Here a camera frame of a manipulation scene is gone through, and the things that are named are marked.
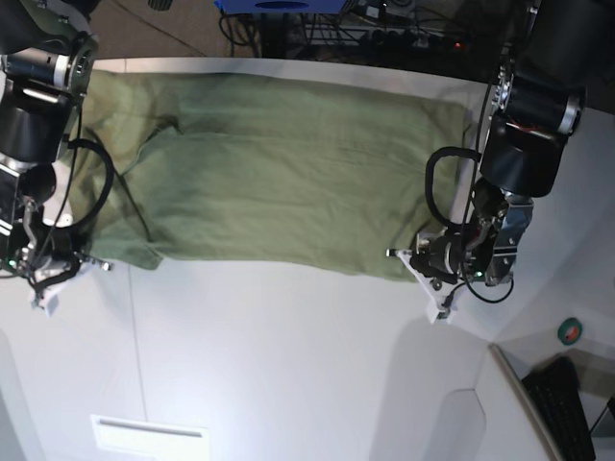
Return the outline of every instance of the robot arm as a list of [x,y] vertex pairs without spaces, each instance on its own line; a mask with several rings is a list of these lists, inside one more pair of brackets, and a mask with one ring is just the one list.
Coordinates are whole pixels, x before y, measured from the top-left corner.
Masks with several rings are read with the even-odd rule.
[[[428,163],[428,205],[445,229],[417,235],[409,251],[388,253],[399,257],[430,293],[437,304],[433,320],[451,313],[452,299],[436,293],[443,282],[461,282],[488,303],[507,295],[487,300],[472,283],[510,283],[512,290],[517,248],[531,222],[533,199],[554,186],[564,148],[582,115],[592,61],[613,27],[615,2],[543,0],[529,15],[533,25],[525,46],[501,63],[483,153],[445,148]],[[430,200],[434,164],[443,157],[469,158],[480,165],[467,223],[452,223]]]
[[43,222],[56,189],[52,164],[69,147],[87,148],[111,166],[112,181],[100,146],[69,145],[97,48],[84,16],[60,0],[0,1],[0,263],[30,282],[37,302],[86,260],[84,226],[56,230]]

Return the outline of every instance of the round sticker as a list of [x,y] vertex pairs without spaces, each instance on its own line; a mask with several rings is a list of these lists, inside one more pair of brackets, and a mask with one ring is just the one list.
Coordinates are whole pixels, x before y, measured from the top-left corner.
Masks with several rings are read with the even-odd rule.
[[557,338],[565,346],[572,346],[583,333],[583,325],[575,318],[564,321],[557,330]]

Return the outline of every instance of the silver metal bracket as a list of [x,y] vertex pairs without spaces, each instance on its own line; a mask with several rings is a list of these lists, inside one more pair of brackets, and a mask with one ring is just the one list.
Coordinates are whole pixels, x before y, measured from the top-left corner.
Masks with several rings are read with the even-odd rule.
[[493,246],[493,257],[485,273],[485,285],[507,283],[513,276],[512,267],[517,261],[517,248],[521,237],[531,223],[534,202],[527,197],[508,194],[508,211]]

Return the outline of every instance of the wire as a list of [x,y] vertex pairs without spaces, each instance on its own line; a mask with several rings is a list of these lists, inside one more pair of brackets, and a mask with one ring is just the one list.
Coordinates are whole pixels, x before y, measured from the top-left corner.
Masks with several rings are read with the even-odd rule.
[[[468,33],[471,36],[475,35],[475,32],[472,30],[472,28],[470,26],[468,26],[467,24],[464,24],[462,22],[459,22],[455,19],[450,18],[449,16],[447,16],[446,14],[442,14],[441,12],[437,12],[436,10],[432,10],[431,8],[427,8],[424,7],[422,5],[417,5],[414,7],[414,11],[415,11],[415,17],[416,17],[416,11],[417,10],[421,10],[423,12],[428,12],[429,14],[433,14],[434,16],[437,16],[440,20],[452,24],[454,26],[457,26],[459,29],[461,29],[462,31]],[[423,21],[427,21],[427,19],[419,19],[418,22],[423,22]]]
[[105,182],[103,183],[103,188],[100,192],[100,196],[98,200],[92,207],[92,209],[87,213],[86,216],[81,218],[77,223],[67,226],[65,228],[60,228],[60,231],[65,233],[76,233],[83,231],[87,228],[92,221],[98,216],[98,214],[103,209],[105,202],[107,201],[109,194],[111,193],[111,189],[113,187],[113,160],[109,153],[105,150],[103,146],[96,142],[92,142],[88,139],[74,139],[68,143],[68,147],[74,149],[76,147],[80,147],[82,149],[87,149],[98,156],[98,158],[103,162],[103,166],[105,167]]
[[[234,57],[235,46],[250,46],[255,58],[260,58],[260,51],[256,40],[256,25],[250,21],[249,14],[226,14],[221,12],[220,19],[218,20],[218,28],[224,38],[231,43],[231,56]],[[228,30],[225,29],[224,24],[228,24]],[[237,24],[243,28],[243,32],[237,28]]]
[[455,288],[453,288],[453,290],[451,290],[451,293],[449,293],[447,295],[447,297],[444,299],[444,303],[442,305],[444,305],[444,307],[451,307],[451,305],[453,304],[453,300],[455,299],[455,292],[461,288],[462,286],[467,285],[467,283],[464,281],[462,283],[460,283],[458,286],[456,286]]
[[[504,29],[504,38],[503,38],[503,42],[505,43],[505,29]],[[493,69],[493,71],[491,72],[491,75],[489,76],[489,82],[487,84],[487,89],[485,90],[484,93],[484,98],[482,99],[482,107],[480,108],[480,117],[479,117],[479,125],[477,127],[477,138],[476,138],[476,142],[475,142],[475,149],[477,151],[477,153],[480,153],[480,133],[482,131],[482,123],[484,122],[484,116],[486,114],[486,110],[487,110],[487,102],[489,101],[489,95],[491,94],[491,88],[493,86],[493,81],[494,81],[494,76],[496,74],[496,70],[500,64],[500,55],[502,54],[502,51],[504,50],[504,44],[502,44],[502,46],[498,47],[499,53],[498,53],[498,57],[496,59],[496,65],[495,68]],[[474,192],[474,184],[477,180],[477,174],[479,172],[479,163],[477,161],[474,161],[474,165],[472,168],[472,179],[470,181],[470,190],[468,191],[468,200],[465,203],[465,209],[463,211],[463,219],[461,220],[461,229],[460,229],[460,236],[461,238],[459,239],[460,241],[460,245],[461,245],[461,261],[465,260],[465,246],[463,243],[463,234],[465,232],[465,225],[466,225],[466,221],[468,219],[468,213],[470,211],[470,204],[472,203],[472,193]],[[498,304],[498,303],[502,303],[505,300],[508,299],[508,297],[511,295],[512,290],[515,287],[515,282],[514,279],[510,279],[510,289],[508,290],[508,292],[502,296],[501,298],[497,299],[497,300],[490,300],[488,298],[485,298],[483,295],[481,295],[480,293],[478,293],[473,287],[472,287],[472,283],[470,282],[470,280],[468,280],[468,274],[465,268],[465,264],[463,262],[461,262],[459,264],[459,268],[460,268],[460,272],[461,272],[461,277],[463,278],[464,283],[468,286],[468,290],[470,291],[470,293],[472,293],[474,295],[475,298],[483,301],[484,303],[489,303],[489,304]]]
[[332,55],[334,58],[339,59],[339,56],[336,56],[337,53],[334,52],[334,48],[331,46],[331,44],[329,43],[329,41],[327,40],[327,38],[325,37],[325,31],[323,28],[323,21],[322,21],[322,14],[317,14],[317,18],[318,18],[318,29],[320,29],[320,35],[323,38],[323,41],[325,42],[325,45],[327,46],[327,48],[329,48],[329,50],[331,51]]
[[[101,138],[91,128],[86,127],[85,132],[86,132],[86,136],[91,137],[94,140],[94,142],[104,147],[104,143],[101,140]],[[119,184],[122,186],[122,189],[124,189],[124,192],[126,193],[126,196],[128,197],[128,201],[131,203],[131,206],[135,209],[136,217],[138,218],[139,222],[141,223],[141,226],[143,226],[143,230],[145,231],[145,238],[147,239],[148,242],[153,242],[154,239],[152,237],[152,233],[149,229],[149,226],[147,225],[147,221],[145,221],[145,217],[143,216],[141,211],[138,209],[138,205],[136,204],[136,200],[131,192],[130,187],[128,186],[128,182],[119,173],[119,171],[117,171],[115,166],[113,166],[113,173],[117,177],[117,180],[119,181]]]
[[480,159],[479,151],[470,151],[468,149],[461,149],[458,147],[443,147],[431,154],[430,159],[425,167],[425,200],[427,206],[430,209],[431,215],[445,228],[454,232],[461,232],[461,225],[452,222],[445,217],[435,202],[433,197],[433,177],[435,175],[435,166],[442,158],[468,158],[475,164]]
[[[77,137],[78,138],[81,137],[81,132],[82,132],[83,125],[84,125],[84,116],[83,116],[83,112],[80,110],[79,111],[79,122],[77,124]],[[70,187],[72,186],[73,177],[75,176],[75,165],[77,163],[77,153],[78,153],[78,151],[79,151],[78,147],[73,149],[73,159],[72,159],[72,161],[70,163],[70,173],[68,174],[68,182],[66,183],[66,192],[64,192],[64,198],[62,199],[60,210],[58,211],[58,215],[56,216],[54,224],[49,229],[49,231],[47,232],[47,236],[45,237],[44,243],[40,247],[40,250],[38,251],[38,253],[33,258],[33,261],[35,262],[35,266],[37,265],[37,262],[40,259],[40,257],[42,255],[44,255],[45,250],[47,249],[47,246],[51,242],[51,237],[53,236],[54,231],[58,227],[58,223],[60,221],[60,218],[62,217],[62,214],[64,213],[64,209],[66,208],[66,204],[68,203],[68,195],[70,194]]]
[[299,14],[299,17],[301,19],[301,30],[304,33],[304,39],[306,40],[306,46],[308,46],[309,45],[308,21],[306,20],[306,14],[302,12],[301,14]]
[[314,32],[316,31],[316,14],[311,20],[311,31],[309,33],[309,42],[307,46],[311,46],[311,43],[314,41]]
[[183,41],[182,39],[174,36],[173,34],[170,34],[168,32],[166,32],[164,29],[161,29],[160,27],[152,24],[151,22],[143,19],[141,16],[139,16],[137,13],[133,12],[132,10],[130,10],[129,8],[125,7],[124,5],[122,5],[119,0],[111,0],[111,2],[117,7],[119,8],[122,12],[124,12],[125,14],[131,16],[133,19],[135,19],[136,21],[140,22],[141,24],[149,27],[150,29],[155,30],[156,32],[167,36],[169,38],[171,38],[172,40],[177,41],[178,43],[182,44],[183,46],[185,46],[186,48],[192,50],[194,53],[196,53],[199,56],[202,56],[204,58],[207,57],[207,55],[205,53],[203,53],[201,50],[199,50],[198,48],[196,48],[195,46],[192,46],[191,44],[189,44],[186,41]]
[[4,261],[0,260],[0,271],[5,271],[8,272],[9,274],[7,276],[0,276],[0,280],[6,280],[6,279],[16,279],[18,277],[17,274],[14,274],[13,271],[11,270],[11,267],[8,266]]
[[[337,31],[337,33],[339,34],[340,32],[343,33],[344,35],[346,35],[348,38],[350,38],[352,41],[355,41],[358,45],[361,44],[360,40],[358,40],[358,38],[356,38],[355,36],[353,36],[350,32],[342,29],[339,25],[339,23],[336,23],[335,21],[329,19],[326,15],[321,14],[321,17],[323,17],[329,24],[331,24],[332,26],[334,26],[335,30]],[[341,43],[341,37],[338,37],[337,39],[338,42]]]

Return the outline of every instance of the white vent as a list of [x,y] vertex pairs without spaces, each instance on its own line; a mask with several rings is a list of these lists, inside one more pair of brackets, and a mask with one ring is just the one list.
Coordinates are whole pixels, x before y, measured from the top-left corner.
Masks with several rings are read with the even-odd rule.
[[209,461],[209,431],[92,415],[99,449],[160,461]]

